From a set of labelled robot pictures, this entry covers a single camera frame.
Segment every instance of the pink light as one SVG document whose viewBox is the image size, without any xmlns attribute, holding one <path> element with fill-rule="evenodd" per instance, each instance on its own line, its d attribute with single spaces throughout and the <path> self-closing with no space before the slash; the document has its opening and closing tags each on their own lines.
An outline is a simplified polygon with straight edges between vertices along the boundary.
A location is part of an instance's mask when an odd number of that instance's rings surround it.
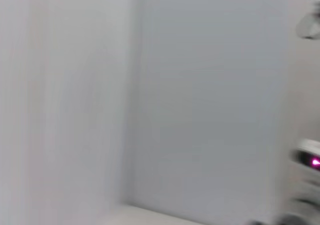
<svg viewBox="0 0 320 225">
<path fill-rule="evenodd" d="M 313 159 L 312 160 L 312 165 L 319 166 L 320 165 L 320 161 L 318 161 L 317 159 Z"/>
</svg>

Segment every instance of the glowing pink light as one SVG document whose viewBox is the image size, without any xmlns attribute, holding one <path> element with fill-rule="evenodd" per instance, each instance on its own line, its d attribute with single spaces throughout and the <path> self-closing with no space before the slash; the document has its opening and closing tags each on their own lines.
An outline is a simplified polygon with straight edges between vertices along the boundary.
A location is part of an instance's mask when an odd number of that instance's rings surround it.
<svg viewBox="0 0 320 225">
<path fill-rule="evenodd" d="M 313 159 L 312 160 L 312 165 L 319 166 L 320 165 L 320 161 L 318 161 L 317 159 Z"/>
</svg>

